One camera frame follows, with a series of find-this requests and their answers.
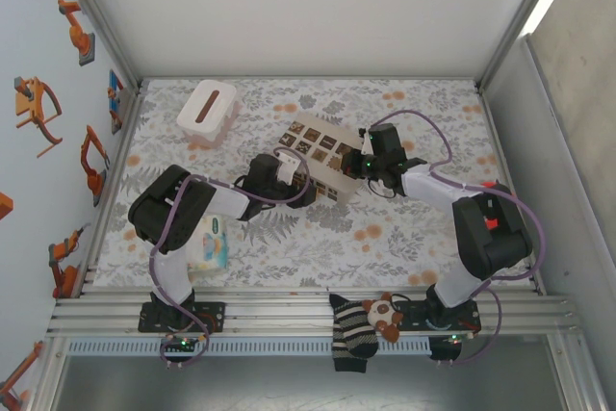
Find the black white striped sock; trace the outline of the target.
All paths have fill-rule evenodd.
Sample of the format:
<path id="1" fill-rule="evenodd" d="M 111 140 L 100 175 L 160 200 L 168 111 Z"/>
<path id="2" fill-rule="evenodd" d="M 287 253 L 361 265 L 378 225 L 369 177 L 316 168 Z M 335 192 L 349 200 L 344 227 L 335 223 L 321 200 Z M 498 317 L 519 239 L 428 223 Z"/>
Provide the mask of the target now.
<path id="1" fill-rule="evenodd" d="M 365 373 L 379 347 L 375 329 L 361 301 L 330 294 L 333 311 L 332 359 L 336 372 Z"/>

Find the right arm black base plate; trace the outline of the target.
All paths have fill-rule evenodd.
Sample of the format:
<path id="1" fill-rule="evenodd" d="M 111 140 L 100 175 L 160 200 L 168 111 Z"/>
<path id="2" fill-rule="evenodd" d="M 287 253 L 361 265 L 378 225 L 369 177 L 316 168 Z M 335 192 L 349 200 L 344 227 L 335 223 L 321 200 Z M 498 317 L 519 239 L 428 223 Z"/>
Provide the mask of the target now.
<path id="1" fill-rule="evenodd" d="M 426 300 L 395 298 L 393 306 L 403 315 L 398 324 L 400 331 L 478 333 L 481 320 L 477 304 L 469 300 L 453 309 L 445 308 L 443 314 L 430 311 Z"/>

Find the aluminium frame rails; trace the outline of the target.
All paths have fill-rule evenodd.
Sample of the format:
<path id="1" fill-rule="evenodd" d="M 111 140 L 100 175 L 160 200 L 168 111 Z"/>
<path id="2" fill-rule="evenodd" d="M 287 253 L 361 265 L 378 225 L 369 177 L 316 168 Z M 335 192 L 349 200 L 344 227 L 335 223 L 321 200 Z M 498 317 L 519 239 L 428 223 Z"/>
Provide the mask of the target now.
<path id="1" fill-rule="evenodd" d="M 528 289 L 497 287 L 501 332 L 507 335 L 581 330 L 578 310 L 564 295 L 538 295 Z M 227 337 L 324 336 L 330 333 L 332 309 L 323 288 L 201 288 L 202 302 L 225 304 L 222 334 Z M 90 287 L 77 298 L 60 299 L 53 309 L 49 337 L 137 336 L 146 288 Z"/>

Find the white tissue box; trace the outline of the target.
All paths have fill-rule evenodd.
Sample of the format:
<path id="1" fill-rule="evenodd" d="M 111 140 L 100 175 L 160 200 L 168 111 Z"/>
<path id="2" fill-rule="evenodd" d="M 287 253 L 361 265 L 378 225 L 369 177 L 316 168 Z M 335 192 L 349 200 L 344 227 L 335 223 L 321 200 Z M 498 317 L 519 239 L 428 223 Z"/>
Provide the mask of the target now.
<path id="1" fill-rule="evenodd" d="M 190 143 L 219 147 L 239 113 L 237 96 L 233 85 L 202 80 L 183 106 L 176 123 Z"/>

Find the brown white plush bear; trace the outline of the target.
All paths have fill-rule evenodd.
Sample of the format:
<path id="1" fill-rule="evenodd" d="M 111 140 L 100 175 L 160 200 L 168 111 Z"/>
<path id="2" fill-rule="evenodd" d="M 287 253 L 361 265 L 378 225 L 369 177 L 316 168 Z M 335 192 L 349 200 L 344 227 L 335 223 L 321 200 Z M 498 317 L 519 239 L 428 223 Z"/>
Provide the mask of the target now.
<path id="1" fill-rule="evenodd" d="M 403 314 L 394 308 L 393 297 L 383 293 L 379 299 L 365 299 L 362 307 L 367 313 L 368 323 L 385 341 L 396 343 L 400 336 L 399 325 Z"/>

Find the blue orange wall sticker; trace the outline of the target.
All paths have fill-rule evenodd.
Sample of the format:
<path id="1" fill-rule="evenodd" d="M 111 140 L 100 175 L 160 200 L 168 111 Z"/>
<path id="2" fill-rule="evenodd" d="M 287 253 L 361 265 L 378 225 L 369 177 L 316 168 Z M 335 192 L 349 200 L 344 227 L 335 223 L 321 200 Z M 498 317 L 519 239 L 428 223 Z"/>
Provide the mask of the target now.
<path id="1" fill-rule="evenodd" d="M 126 111 L 126 99 L 129 96 L 127 89 L 123 86 L 117 74 L 111 69 L 109 71 L 109 84 L 107 87 L 108 107 L 111 117 L 111 132 L 115 135 L 123 126 L 124 114 Z"/>

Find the red plush ball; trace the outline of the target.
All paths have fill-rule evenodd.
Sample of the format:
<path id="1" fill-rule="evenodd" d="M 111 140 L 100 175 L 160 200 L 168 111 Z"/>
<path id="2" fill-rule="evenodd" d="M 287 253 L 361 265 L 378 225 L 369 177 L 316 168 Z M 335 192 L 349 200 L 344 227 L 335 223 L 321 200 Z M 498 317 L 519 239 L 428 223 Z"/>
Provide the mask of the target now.
<path id="1" fill-rule="evenodd" d="M 481 186 L 489 190 L 511 194 L 510 189 L 498 181 L 483 182 Z M 506 213 L 510 206 L 511 203 L 506 198 L 492 193 L 483 193 L 481 209 L 488 230 L 498 230 L 507 224 Z"/>

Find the orange grey claw wall sticker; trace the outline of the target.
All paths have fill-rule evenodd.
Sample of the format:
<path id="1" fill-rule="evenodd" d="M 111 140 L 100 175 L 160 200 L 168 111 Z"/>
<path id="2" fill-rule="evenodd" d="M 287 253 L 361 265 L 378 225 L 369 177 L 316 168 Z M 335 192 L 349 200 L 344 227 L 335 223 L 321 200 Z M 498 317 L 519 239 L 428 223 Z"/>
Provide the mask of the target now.
<path id="1" fill-rule="evenodd" d="M 38 77 L 24 79 L 17 76 L 13 80 L 13 87 L 15 90 L 15 114 L 27 116 L 18 122 L 15 127 L 19 129 L 32 123 L 48 142 L 48 146 L 37 154 L 39 159 L 63 141 L 62 137 L 54 137 L 47 127 L 49 122 L 63 114 L 62 106 L 54 91 Z M 44 112 L 43 99 L 45 97 L 51 101 L 55 111 L 51 116 L 46 116 Z"/>

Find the wooden lock puzzle box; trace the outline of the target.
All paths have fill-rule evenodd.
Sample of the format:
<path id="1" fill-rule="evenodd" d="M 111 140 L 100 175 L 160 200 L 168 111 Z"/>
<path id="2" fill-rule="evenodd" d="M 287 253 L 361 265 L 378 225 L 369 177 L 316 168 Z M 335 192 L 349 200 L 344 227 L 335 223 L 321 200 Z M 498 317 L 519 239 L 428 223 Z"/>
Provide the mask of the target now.
<path id="1" fill-rule="evenodd" d="M 278 140 L 306 161 L 317 194 L 347 205 L 361 185 L 343 174 L 342 160 L 353 149 L 361 150 L 358 135 L 317 116 L 299 113 Z"/>

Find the aluminium corner post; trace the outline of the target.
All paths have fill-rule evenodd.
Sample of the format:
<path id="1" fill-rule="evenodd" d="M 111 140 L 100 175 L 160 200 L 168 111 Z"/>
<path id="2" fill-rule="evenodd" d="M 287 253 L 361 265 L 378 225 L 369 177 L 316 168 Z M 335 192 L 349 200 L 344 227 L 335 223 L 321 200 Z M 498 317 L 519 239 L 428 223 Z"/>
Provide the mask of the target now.
<path id="1" fill-rule="evenodd" d="M 104 45 L 126 79 L 133 91 L 138 92 L 141 87 L 142 77 L 129 57 L 128 51 L 121 43 L 116 28 L 113 27 L 111 18 L 103 8 L 102 0 L 77 0 L 86 8 L 86 16 L 104 42 Z"/>
<path id="2" fill-rule="evenodd" d="M 487 86 L 494 79 L 507 53 L 519 37 L 520 33 L 523 31 L 523 27 L 526 25 L 531 13 L 537 7 L 538 3 L 539 0 L 522 0 L 503 36 L 501 37 L 496 51 L 488 61 L 488 64 L 486 65 L 483 73 L 480 75 L 480 78 L 476 81 L 476 87 L 479 92 L 485 91 Z"/>

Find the floral tablecloth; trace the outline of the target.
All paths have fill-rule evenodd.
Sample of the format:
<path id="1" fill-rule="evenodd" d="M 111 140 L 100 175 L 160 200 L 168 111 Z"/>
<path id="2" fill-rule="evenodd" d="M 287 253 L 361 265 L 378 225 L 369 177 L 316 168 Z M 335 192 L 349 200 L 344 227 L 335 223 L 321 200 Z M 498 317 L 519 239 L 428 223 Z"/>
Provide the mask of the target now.
<path id="1" fill-rule="evenodd" d="M 176 123 L 194 80 L 149 80 L 93 279 L 99 287 L 147 287 L 148 250 L 127 214 L 168 166 L 224 182 L 269 153 L 299 113 L 357 131 L 384 116 L 409 157 L 441 174 L 480 184 L 501 180 L 481 100 L 463 80 L 265 80 L 235 84 L 240 112 L 214 149 L 190 143 Z M 227 270 L 199 286 L 401 287 L 432 284 L 456 263 L 453 223 L 418 200 L 362 185 L 347 205 L 319 196 L 309 207 L 279 206 L 248 222 L 226 222 Z"/>

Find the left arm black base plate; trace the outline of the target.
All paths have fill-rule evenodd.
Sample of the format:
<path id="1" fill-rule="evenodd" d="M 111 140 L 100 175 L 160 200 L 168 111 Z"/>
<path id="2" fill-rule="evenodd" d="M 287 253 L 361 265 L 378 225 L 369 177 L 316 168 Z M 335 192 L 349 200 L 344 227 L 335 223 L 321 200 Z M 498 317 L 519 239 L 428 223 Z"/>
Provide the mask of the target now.
<path id="1" fill-rule="evenodd" d="M 221 332 L 225 321 L 223 302 L 195 302 L 192 313 L 199 318 L 210 334 Z M 200 325 L 191 317 L 168 305 L 145 302 L 140 311 L 137 327 L 140 333 L 201 332 Z"/>

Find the wet wipes pack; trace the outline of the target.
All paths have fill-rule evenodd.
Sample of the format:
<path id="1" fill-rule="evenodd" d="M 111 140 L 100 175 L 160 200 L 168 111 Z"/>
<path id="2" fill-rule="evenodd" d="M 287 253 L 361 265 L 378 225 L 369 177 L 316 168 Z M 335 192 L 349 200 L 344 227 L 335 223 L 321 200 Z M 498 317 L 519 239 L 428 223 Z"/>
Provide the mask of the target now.
<path id="1" fill-rule="evenodd" d="M 185 250 L 189 272 L 210 275 L 226 271 L 228 243 L 222 217 L 203 217 L 189 238 Z"/>

